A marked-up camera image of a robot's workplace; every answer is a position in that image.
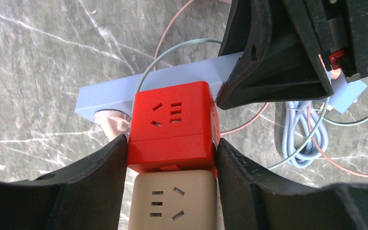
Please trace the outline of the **light blue power strip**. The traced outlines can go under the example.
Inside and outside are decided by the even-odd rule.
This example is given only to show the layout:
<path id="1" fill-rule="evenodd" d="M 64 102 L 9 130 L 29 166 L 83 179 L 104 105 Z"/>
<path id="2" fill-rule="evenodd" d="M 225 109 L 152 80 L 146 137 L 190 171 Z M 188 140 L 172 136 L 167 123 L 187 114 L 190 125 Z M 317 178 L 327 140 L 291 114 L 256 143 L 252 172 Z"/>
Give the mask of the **light blue power strip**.
<path id="1" fill-rule="evenodd" d="M 146 77 L 141 90 L 152 90 L 196 81 L 206 81 L 216 98 L 223 83 L 229 78 L 242 53 L 214 57 L 175 67 L 152 71 Z M 132 100 L 142 75 L 81 87 L 75 105 L 75 113 L 90 121 L 101 110 L 119 110 L 132 115 Z M 343 114 L 368 87 L 363 81 L 347 83 L 343 77 L 331 81 L 334 94 L 329 104 Z"/>

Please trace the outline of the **peach cube charger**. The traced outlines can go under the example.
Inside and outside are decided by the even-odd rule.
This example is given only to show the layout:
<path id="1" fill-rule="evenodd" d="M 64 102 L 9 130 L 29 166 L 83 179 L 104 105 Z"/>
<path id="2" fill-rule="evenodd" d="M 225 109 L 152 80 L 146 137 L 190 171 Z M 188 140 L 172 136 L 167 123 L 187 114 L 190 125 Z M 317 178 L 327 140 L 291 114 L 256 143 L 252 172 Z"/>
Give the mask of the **peach cube charger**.
<path id="1" fill-rule="evenodd" d="M 139 174 L 134 181 L 128 229 L 224 229 L 215 175 L 206 170 Z"/>

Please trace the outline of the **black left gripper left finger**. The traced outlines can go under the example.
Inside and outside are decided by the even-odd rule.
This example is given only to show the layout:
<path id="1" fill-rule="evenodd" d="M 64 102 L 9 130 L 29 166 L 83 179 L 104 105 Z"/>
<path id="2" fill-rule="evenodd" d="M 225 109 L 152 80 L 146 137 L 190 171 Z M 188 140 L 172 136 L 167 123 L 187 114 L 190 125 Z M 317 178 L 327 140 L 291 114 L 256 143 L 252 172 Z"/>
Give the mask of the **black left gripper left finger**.
<path id="1" fill-rule="evenodd" d="M 0 230 L 116 230 L 127 138 L 35 180 L 0 182 Z"/>

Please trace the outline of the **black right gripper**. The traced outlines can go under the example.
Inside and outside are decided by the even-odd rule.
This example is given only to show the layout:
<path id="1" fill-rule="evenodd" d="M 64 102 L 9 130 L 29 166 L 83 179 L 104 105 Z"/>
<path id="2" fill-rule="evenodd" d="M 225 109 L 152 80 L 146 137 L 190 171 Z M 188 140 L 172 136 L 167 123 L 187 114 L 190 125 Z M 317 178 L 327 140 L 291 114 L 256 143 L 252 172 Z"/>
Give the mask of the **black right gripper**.
<path id="1" fill-rule="evenodd" d="M 238 52 L 219 108 L 326 98 L 324 67 L 368 76 L 368 0 L 234 0 L 219 55 Z"/>

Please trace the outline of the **red cube adapter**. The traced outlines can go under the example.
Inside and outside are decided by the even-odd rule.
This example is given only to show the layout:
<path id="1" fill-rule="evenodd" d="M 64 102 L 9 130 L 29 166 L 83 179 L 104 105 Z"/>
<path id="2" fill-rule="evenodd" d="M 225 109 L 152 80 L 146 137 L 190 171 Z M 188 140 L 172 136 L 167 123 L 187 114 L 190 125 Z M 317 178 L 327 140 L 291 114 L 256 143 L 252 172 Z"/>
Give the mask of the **red cube adapter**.
<path id="1" fill-rule="evenodd" d="M 181 170 L 217 173 L 218 119 L 205 81 L 137 93 L 127 166 L 138 173 Z"/>

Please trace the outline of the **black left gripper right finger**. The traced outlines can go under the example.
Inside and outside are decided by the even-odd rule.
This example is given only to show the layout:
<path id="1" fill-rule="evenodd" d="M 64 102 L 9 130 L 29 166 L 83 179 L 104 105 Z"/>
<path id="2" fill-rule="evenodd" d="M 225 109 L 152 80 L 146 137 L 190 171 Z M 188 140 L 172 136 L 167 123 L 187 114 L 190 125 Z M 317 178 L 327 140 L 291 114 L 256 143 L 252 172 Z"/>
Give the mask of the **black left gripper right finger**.
<path id="1" fill-rule="evenodd" d="M 302 185 L 252 161 L 225 139 L 216 165 L 227 230 L 368 230 L 368 184 Z"/>

